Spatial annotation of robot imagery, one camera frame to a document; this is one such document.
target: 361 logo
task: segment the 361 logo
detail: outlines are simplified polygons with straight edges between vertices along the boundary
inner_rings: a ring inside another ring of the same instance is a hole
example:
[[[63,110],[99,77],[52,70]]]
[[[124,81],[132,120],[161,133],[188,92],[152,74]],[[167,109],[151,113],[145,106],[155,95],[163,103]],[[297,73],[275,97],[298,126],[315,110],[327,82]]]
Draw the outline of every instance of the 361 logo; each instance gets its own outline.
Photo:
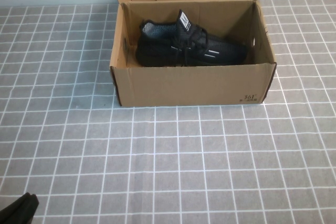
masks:
[[[256,94],[246,94],[244,99],[240,99],[240,102],[253,102],[257,101],[257,95]]]

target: white stripe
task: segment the white stripe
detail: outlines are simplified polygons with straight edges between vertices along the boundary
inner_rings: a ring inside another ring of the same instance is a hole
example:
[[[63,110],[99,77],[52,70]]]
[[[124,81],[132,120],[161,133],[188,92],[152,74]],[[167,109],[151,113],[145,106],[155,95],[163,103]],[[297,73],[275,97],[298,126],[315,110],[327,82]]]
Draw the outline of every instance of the white stripe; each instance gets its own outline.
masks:
[[[209,50],[209,52],[213,52],[215,54],[218,54],[219,52],[216,52],[216,51],[212,51],[212,50]]]
[[[213,56],[213,55],[207,55],[207,54],[205,54],[205,56],[209,56],[209,57],[212,57],[212,58],[216,58],[216,56]]]

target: grid-patterned surface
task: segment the grid-patterned surface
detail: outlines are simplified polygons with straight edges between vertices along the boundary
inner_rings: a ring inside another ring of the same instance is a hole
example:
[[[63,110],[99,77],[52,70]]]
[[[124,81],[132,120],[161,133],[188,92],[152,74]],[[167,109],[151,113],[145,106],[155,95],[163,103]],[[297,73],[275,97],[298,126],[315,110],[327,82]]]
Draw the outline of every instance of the grid-patterned surface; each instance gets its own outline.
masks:
[[[34,223],[335,223],[336,0],[264,0],[262,105],[119,107],[116,5],[0,8],[0,209]]]

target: shoe tongue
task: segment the shoe tongue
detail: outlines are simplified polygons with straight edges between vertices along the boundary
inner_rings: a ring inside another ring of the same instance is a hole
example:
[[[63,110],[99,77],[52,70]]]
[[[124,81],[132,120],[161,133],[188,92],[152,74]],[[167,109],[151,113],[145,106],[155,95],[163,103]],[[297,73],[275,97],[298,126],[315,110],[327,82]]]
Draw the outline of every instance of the shoe tongue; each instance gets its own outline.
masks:
[[[189,21],[187,15],[185,15],[181,9],[176,21],[176,27],[179,39],[187,40],[190,38],[193,24]]]

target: gray tile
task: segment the gray tile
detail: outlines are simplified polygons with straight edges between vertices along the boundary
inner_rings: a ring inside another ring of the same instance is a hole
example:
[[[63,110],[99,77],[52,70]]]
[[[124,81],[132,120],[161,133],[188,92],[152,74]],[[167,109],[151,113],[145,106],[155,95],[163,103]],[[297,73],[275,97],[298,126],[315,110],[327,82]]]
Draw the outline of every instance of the gray tile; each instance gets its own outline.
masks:
[[[320,224],[321,218],[317,210],[311,211],[294,211],[294,219],[296,223]]]
[[[41,140],[60,140],[62,139],[64,126],[44,126],[41,134]]]
[[[64,139],[85,139],[86,125],[67,125],[64,132]]]
[[[107,158],[106,172],[119,173],[129,171],[129,156],[109,156]]]
[[[121,214],[126,210],[126,194],[108,194],[102,196],[102,214]]]
[[[178,120],[198,120],[197,107],[178,107],[177,111],[179,115]]]
[[[312,189],[289,189],[288,195],[293,209],[317,207]]]
[[[206,197],[203,191],[182,192],[182,211],[206,210]]]
[[[80,157],[59,158],[56,174],[78,174],[80,161]]]
[[[34,157],[35,150],[36,150],[37,143],[34,142],[27,142],[27,143],[16,143],[14,152],[12,157]],[[0,144],[0,157],[6,158],[9,157],[10,151],[12,150],[12,144]]]
[[[202,135],[223,135],[221,121],[201,121]]]
[[[266,119],[247,120],[246,124],[247,124],[249,134],[268,134],[270,133],[268,120]]]
[[[1,126],[20,126],[23,119],[24,112],[22,113],[4,113],[1,121]]]
[[[180,152],[201,152],[200,137],[182,137],[179,139]]]
[[[176,136],[177,135],[177,123],[176,122],[156,123],[155,135],[156,136]]]
[[[25,156],[32,156],[34,146],[36,143],[28,143],[27,145],[21,145],[20,143],[16,143],[15,149],[13,152],[13,157],[25,157]],[[0,157],[1,158],[10,158],[10,154],[12,153],[14,147],[14,143],[1,143],[0,142]]]
[[[278,150],[298,150],[299,145],[294,134],[274,135],[274,142]]]
[[[154,165],[153,159],[154,159],[153,155],[147,155],[147,154],[132,156],[131,171],[132,172],[153,171],[153,165]]]
[[[245,118],[266,118],[264,106],[260,105],[246,105],[243,106]]]
[[[235,208],[231,191],[209,191],[208,201],[210,211],[234,210]]]
[[[153,209],[153,193],[130,193],[128,212],[151,212]]]
[[[202,142],[203,142],[203,151],[205,152],[221,152],[226,150],[225,140],[223,136],[203,136]]]
[[[177,137],[157,137],[155,140],[156,153],[174,153],[177,152]]]
[[[180,223],[179,214],[156,214],[154,215],[155,222],[161,224]]]
[[[316,197],[320,207],[335,207],[335,188],[317,188],[315,189]]]
[[[333,132],[336,118],[316,118],[320,132]]]
[[[176,108],[156,108],[157,121],[176,121]]]
[[[24,193],[26,187],[26,177],[22,178],[4,178],[1,195],[21,195]]]
[[[112,123],[110,137],[131,137],[132,123]]]
[[[282,168],[304,168],[301,153],[298,151],[293,152],[279,152],[278,153]]]
[[[42,115],[43,115],[43,118],[45,117],[44,112],[32,112],[32,113],[35,114],[35,118],[36,118],[35,120],[37,121],[37,123],[40,123],[40,121],[38,121],[39,117],[42,117]],[[46,125],[64,124],[66,121],[67,115],[68,115],[68,111],[49,111],[46,117],[45,124]]]
[[[57,157],[61,141],[39,142],[36,157]]]
[[[229,153],[231,169],[253,169],[251,153]]]
[[[55,176],[52,194],[74,194],[78,176]]]
[[[130,174],[129,191],[152,191],[152,190],[153,190],[153,173]]]
[[[179,164],[177,154],[156,154],[155,170],[164,171],[164,170],[178,170],[178,169]]]
[[[256,174],[253,170],[233,170],[231,175],[234,189],[255,189],[258,187]]]
[[[226,153],[205,153],[204,154],[205,169],[227,169]]]
[[[336,181],[332,169],[309,169],[313,186],[335,186]]]
[[[155,174],[155,190],[178,190],[179,179],[178,173],[156,173]]]
[[[31,194],[49,194],[52,177],[29,177],[27,191]]]
[[[180,154],[181,170],[202,170],[202,154]]]
[[[154,121],[154,109],[134,109],[134,121]]]
[[[241,224],[258,224],[265,222],[262,212],[240,212],[238,213],[238,220]]]
[[[272,133],[294,133],[292,122],[290,119],[270,119]]]
[[[237,210],[261,209],[261,201],[259,197],[259,192],[257,190],[235,191],[235,200]]]
[[[87,123],[89,112],[88,110],[70,110],[67,123]]]
[[[253,152],[253,158],[257,169],[279,168],[276,152]]]
[[[130,139],[110,140],[108,154],[129,154],[131,150]]]
[[[155,193],[154,208],[155,212],[179,211],[180,210],[179,193],[178,192]]]
[[[74,214],[98,214],[100,195],[78,195]]]
[[[332,224],[336,219],[336,212],[333,209],[321,210],[325,224]]]
[[[305,169],[283,171],[287,187],[310,187],[309,177]]]
[[[225,120],[225,134],[246,134],[246,125],[244,120]]]
[[[78,193],[99,193],[101,192],[103,175],[81,175],[78,181]]]
[[[154,139],[153,138],[136,138],[132,142],[132,153],[153,153],[154,151]]]
[[[105,157],[84,157],[81,173],[102,173],[104,172]]]
[[[48,215],[71,214],[74,196],[51,196],[47,209]]]
[[[204,172],[181,173],[181,190],[204,190]]]
[[[112,220],[113,218],[117,219],[123,216],[107,216],[107,217],[109,217]],[[91,224],[91,223],[96,223],[97,219],[98,219],[97,216],[74,216],[72,218],[72,223],[73,224]]]
[[[329,162],[325,151],[303,151],[308,167],[328,167]]]
[[[109,123],[111,118],[111,110],[93,110],[90,114],[89,121],[91,123]]]
[[[87,140],[84,155],[105,155],[108,140]]]
[[[113,110],[112,121],[124,122],[132,121],[133,110]]]
[[[62,143],[60,156],[81,156],[84,141],[64,141]]]
[[[247,136],[227,136],[226,144],[228,151],[249,151],[249,141]]]
[[[31,169],[32,175],[52,175],[56,166],[56,158],[36,158]]]
[[[288,209],[288,199],[285,190],[263,190],[261,192],[265,209]]]
[[[195,136],[200,134],[199,122],[187,121],[187,122],[179,122],[178,124],[179,124],[178,125],[179,136]]]
[[[252,135],[250,136],[253,151],[273,151],[274,144],[272,135]]]
[[[109,123],[89,124],[87,138],[107,138],[109,137]]]
[[[210,221],[212,224],[236,224],[236,215],[232,212],[213,212],[210,213]]]
[[[279,170],[258,170],[260,188],[283,188],[281,172]]]
[[[269,118],[288,118],[288,110],[286,105],[266,105]]]
[[[293,224],[290,211],[268,211],[266,212],[266,219],[269,224]]]

